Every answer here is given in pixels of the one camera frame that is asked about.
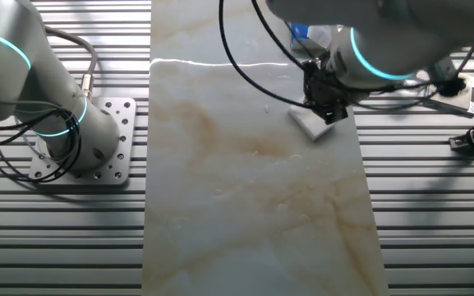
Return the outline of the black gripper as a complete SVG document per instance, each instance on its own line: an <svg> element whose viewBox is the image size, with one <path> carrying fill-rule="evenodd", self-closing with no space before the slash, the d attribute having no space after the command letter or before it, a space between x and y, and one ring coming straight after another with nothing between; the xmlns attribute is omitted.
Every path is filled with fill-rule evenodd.
<svg viewBox="0 0 474 296"><path fill-rule="evenodd" d="M348 117L347 100L351 93L332 72L320 65L315 59L302 63L305 105L330 125Z"/></svg>

